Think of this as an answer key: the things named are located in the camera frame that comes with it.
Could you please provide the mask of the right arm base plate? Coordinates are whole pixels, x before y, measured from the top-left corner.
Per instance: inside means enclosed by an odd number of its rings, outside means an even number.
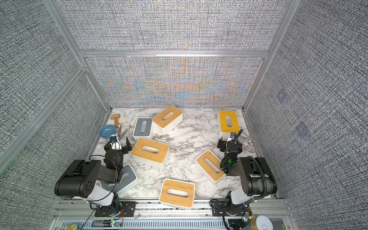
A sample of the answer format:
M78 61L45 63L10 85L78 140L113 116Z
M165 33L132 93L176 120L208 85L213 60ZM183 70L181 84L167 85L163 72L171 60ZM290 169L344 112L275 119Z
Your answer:
M209 201L209 205L214 217L221 217L223 213L225 213L225 217L244 216L252 214L252 211L249 207L241 206L234 208L234 205L231 202L227 202L224 199L211 199Z

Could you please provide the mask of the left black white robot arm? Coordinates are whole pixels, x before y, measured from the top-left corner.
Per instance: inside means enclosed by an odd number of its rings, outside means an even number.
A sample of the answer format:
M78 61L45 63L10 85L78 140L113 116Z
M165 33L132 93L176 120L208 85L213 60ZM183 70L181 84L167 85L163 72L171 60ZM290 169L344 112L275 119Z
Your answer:
M121 146L116 136L111 136L104 146L101 160L74 160L55 184L54 193L62 197L87 199L97 217L116 216L123 208L114 191L123 177L124 155L132 150L129 139Z

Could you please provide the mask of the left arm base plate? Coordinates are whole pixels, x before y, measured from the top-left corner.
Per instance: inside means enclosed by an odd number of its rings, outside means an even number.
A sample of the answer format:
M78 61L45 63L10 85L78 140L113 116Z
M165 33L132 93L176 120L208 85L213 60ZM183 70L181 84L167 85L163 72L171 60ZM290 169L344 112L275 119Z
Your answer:
M110 206L95 208L95 217L133 217L136 209L135 201L113 203Z

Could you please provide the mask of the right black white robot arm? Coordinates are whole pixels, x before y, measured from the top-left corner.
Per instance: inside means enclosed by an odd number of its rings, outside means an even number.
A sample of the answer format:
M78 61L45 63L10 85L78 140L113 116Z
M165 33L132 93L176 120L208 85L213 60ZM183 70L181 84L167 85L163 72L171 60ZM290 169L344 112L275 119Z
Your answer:
M220 170L226 176L239 177L241 181L240 187L225 197L226 214L229 216L237 215L247 204L278 191L277 182L264 157L239 156L242 153L242 143L238 141L241 133L242 130L220 135L217 145L224 153Z

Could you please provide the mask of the yellow lid tissue box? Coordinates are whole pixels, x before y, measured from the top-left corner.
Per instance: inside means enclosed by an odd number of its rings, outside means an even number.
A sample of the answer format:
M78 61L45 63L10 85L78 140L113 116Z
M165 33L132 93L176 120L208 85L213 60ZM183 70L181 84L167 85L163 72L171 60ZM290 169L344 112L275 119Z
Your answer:
M227 140L232 132L240 131L237 113L231 110L219 110L218 112L218 138Z

